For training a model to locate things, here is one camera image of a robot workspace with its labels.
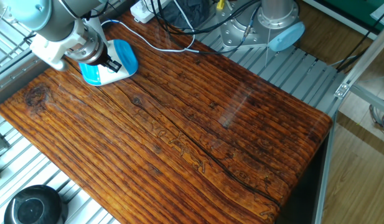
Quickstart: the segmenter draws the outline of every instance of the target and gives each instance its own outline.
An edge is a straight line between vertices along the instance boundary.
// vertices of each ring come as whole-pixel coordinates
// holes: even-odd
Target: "cable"
[[[372,117],[373,122],[378,124],[384,130],[384,115],[380,118],[377,108],[373,105],[370,105],[368,109],[370,111],[370,116]]]
[[[175,5],[177,5],[178,9],[180,10],[180,13],[183,15],[183,17],[184,17],[184,19],[185,19],[187,25],[190,27],[190,29],[192,29],[192,32],[194,32],[194,29],[193,29],[193,27],[192,27],[192,24],[190,23],[189,19],[187,18],[185,12],[182,10],[182,8],[180,7],[180,5],[178,4],[178,1],[177,1],[177,0],[174,0],[174,2],[175,2]],[[186,47],[187,49],[193,45],[195,39],[196,39],[196,35],[194,34],[194,35],[193,35],[193,40],[192,40],[192,42],[189,44],[189,46]]]
[[[177,5],[178,9],[180,10],[181,14],[183,15],[184,19],[186,20],[187,24],[189,25],[190,29],[192,30],[192,32],[194,32],[194,28],[192,27],[192,24],[190,23],[190,21],[188,20],[187,16],[185,15],[185,12],[182,10],[182,8],[179,6],[179,3],[174,0],[175,4]],[[254,23],[254,18],[256,16],[256,13],[258,12],[258,9],[260,8],[260,4],[257,6],[257,8],[254,10],[253,14],[251,15],[251,21],[250,23],[248,24],[246,30],[245,30],[245,33],[243,35],[243,38],[240,42],[240,44],[238,46],[236,46],[234,49],[231,49],[231,50],[227,50],[225,52],[201,52],[201,51],[198,51],[198,50],[192,50],[192,49],[189,49],[189,47],[191,47],[195,41],[195,35],[192,42],[189,44],[188,47],[182,49],[182,50],[172,50],[172,49],[159,49],[158,47],[155,47],[153,46],[152,44],[150,44],[143,36],[141,36],[140,34],[138,34],[137,32],[135,32],[134,30],[132,30],[131,28],[129,28],[126,24],[124,24],[123,22],[121,21],[117,21],[117,20],[108,20],[108,21],[105,21],[104,23],[102,23],[102,25],[105,25],[109,22],[114,22],[114,23],[118,23],[118,24],[121,24],[123,25],[125,28],[127,28],[127,30],[131,31],[133,34],[137,35],[139,38],[141,38],[143,41],[145,41],[145,43],[147,43],[150,47],[152,47],[153,49],[155,50],[158,50],[158,51],[161,51],[161,52],[185,52],[185,51],[189,51],[189,52],[194,52],[194,53],[201,53],[201,54],[224,54],[224,53],[229,53],[229,52],[233,52],[235,51],[236,49],[238,49],[245,41],[247,35],[250,33],[250,30],[251,30],[251,27]]]
[[[250,7],[251,5],[255,4],[256,3],[256,0],[251,0],[249,2],[246,2],[244,3],[244,5],[240,6],[237,10],[235,10],[235,12],[232,13],[232,15],[228,16],[225,20],[223,20],[222,22],[219,22],[218,24],[215,24],[211,27],[208,27],[208,28],[205,28],[205,29],[202,29],[200,31],[195,31],[195,32],[181,32],[179,30],[177,30],[175,27],[172,27],[171,25],[169,25],[169,27],[171,29],[173,29],[174,31],[171,32],[171,34],[174,34],[174,35],[194,35],[194,34],[202,34],[202,33],[208,33],[208,32],[211,32],[213,31],[214,29],[220,27],[222,24],[228,22],[229,20],[231,19],[234,19],[236,17],[238,17],[245,9],[247,9],[248,7]]]
[[[354,57],[356,57],[356,55],[347,58],[347,60],[348,60],[348,59],[351,59],[351,58],[354,58]],[[329,66],[338,65],[338,64],[341,63],[342,61],[343,61],[343,59],[342,59],[342,60],[339,60],[338,62],[335,62],[335,63],[333,63],[333,64],[331,64],[331,65],[329,65]]]
[[[109,4],[110,4],[110,3],[109,3],[109,0],[107,0],[107,2],[106,2],[106,4],[105,4],[104,8],[103,8],[102,11],[100,11],[98,14],[96,14],[96,15],[92,15],[92,14],[91,14],[92,11],[89,11],[88,14],[87,14],[86,16],[83,16],[82,18],[83,18],[83,19],[86,19],[87,21],[89,21],[91,18],[96,18],[96,17],[100,17],[100,16],[102,16],[102,15],[106,12],[107,7],[109,6]]]
[[[123,22],[121,21],[117,21],[117,20],[108,20],[108,21],[105,21],[102,23],[102,25],[105,25],[109,22],[114,22],[114,23],[117,23],[117,24],[121,24],[123,25],[125,28],[127,28],[127,30],[131,31],[133,34],[137,35],[139,38],[141,38],[143,41],[145,41],[150,47],[152,47],[153,49],[155,50],[158,50],[158,51],[161,51],[161,52],[184,52],[186,50],[190,51],[190,52],[195,52],[195,53],[198,53],[199,51],[198,50],[192,50],[192,49],[182,49],[182,50],[171,50],[171,49],[160,49],[158,47],[155,47],[153,46],[152,44],[150,44],[143,36],[141,36],[140,34],[138,34],[137,32],[133,31],[131,28],[129,28],[127,25],[125,25]]]
[[[377,21],[374,23],[374,25],[372,25],[372,27],[374,28],[375,26],[377,26],[377,24],[384,18],[384,13],[380,16],[380,18],[377,19]],[[355,46],[355,48],[343,59],[343,61],[341,62],[341,64],[339,64],[339,66],[336,68],[337,69],[337,72],[341,72],[342,70],[340,69],[341,66],[345,63],[346,60],[348,60],[348,58],[358,49],[358,47],[363,43],[363,41],[368,37],[368,35],[370,34],[370,30],[367,31],[366,35],[359,41],[359,43]]]

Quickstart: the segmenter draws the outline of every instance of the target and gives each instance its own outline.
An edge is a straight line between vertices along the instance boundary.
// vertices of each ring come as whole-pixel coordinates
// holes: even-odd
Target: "wood knot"
[[[132,100],[132,102],[134,103],[134,104],[141,104],[141,100],[138,98],[138,97],[135,97],[133,100]]]
[[[34,109],[34,112],[45,109],[45,101],[50,96],[50,90],[45,85],[41,84],[32,88],[30,91],[25,93],[24,100],[27,106]]]
[[[209,107],[211,107],[212,109],[214,109],[218,104],[216,102],[211,102]]]

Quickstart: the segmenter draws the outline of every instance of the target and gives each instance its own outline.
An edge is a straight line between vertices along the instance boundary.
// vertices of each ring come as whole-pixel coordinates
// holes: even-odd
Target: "wood grain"
[[[157,23],[121,20],[175,47]],[[133,47],[132,78],[90,86],[72,62],[0,114],[121,223],[274,223],[331,118],[221,55],[158,52],[118,24],[106,33]]]

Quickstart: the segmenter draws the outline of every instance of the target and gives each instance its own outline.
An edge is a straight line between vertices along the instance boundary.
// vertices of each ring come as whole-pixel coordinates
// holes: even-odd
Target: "wooden board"
[[[176,47],[156,22],[121,20]],[[274,223],[331,118],[221,55],[106,33],[133,46],[132,78],[94,87],[74,63],[50,69],[0,114],[121,223]]]

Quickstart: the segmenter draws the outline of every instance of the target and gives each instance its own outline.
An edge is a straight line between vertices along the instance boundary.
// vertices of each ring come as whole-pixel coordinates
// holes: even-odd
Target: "metal bracket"
[[[342,99],[342,98],[344,98],[347,95],[347,93],[348,93],[350,88],[351,88],[350,85],[345,84],[345,83],[341,83],[341,85],[339,86],[337,91],[335,91],[334,96]]]

